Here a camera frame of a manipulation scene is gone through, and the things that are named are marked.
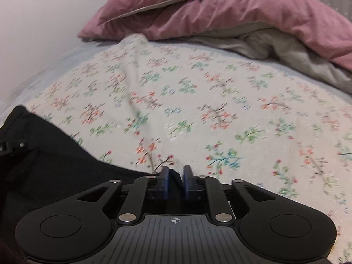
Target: black garment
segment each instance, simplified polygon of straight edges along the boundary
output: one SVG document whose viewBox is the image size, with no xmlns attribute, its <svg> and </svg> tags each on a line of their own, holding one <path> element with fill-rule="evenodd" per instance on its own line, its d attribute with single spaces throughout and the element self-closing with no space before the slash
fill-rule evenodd
<svg viewBox="0 0 352 264">
<path fill-rule="evenodd" d="M 7 141 L 16 153 L 0 156 L 0 239 L 18 253 L 15 227 L 27 213 L 108 180 L 130 184 L 147 175 L 98 161 L 23 106 L 14 108 L 0 128 L 0 146 Z M 169 186 L 172 198 L 182 197 L 182 180 L 174 170 Z"/>
</svg>

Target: gray ribbed plate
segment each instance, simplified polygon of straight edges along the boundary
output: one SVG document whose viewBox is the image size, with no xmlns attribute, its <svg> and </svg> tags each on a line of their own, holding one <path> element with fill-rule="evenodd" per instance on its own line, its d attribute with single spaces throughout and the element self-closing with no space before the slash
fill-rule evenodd
<svg viewBox="0 0 352 264">
<path fill-rule="evenodd" d="M 97 254 L 75 264 L 273 264 L 245 247 L 230 227 L 205 215 L 146 215 L 120 227 Z M 316 264 L 329 263 L 326 259 Z"/>
</svg>

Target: silver screw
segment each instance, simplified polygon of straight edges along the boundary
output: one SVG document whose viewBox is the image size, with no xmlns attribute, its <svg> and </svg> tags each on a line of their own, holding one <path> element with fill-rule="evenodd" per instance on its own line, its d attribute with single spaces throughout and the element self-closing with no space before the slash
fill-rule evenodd
<svg viewBox="0 0 352 264">
<path fill-rule="evenodd" d="M 229 222 L 232 220 L 232 216 L 228 213 L 219 213 L 215 216 L 215 219 L 220 222 Z"/>
<path fill-rule="evenodd" d="M 123 222 L 131 222 L 136 219 L 136 216 L 133 213 L 124 213 L 120 215 L 119 219 Z"/>
</svg>

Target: pink blanket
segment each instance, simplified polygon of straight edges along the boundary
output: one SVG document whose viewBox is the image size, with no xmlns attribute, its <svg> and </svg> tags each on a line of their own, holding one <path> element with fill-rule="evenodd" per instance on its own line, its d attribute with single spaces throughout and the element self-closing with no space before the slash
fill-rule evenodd
<svg viewBox="0 0 352 264">
<path fill-rule="evenodd" d="M 142 33 L 159 40 L 256 21 L 293 34 L 323 58 L 352 70 L 352 23 L 317 0 L 108 0 L 79 36 L 122 40 Z"/>
</svg>

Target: floral fabric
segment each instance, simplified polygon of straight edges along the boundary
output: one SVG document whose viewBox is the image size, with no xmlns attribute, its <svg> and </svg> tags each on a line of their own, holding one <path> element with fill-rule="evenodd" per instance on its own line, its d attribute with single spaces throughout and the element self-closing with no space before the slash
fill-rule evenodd
<svg viewBox="0 0 352 264">
<path fill-rule="evenodd" d="M 314 207 L 337 227 L 329 259 L 351 261 L 352 106 L 318 85 L 132 35 L 26 106 L 104 162 L 149 173 L 189 164 Z"/>
</svg>

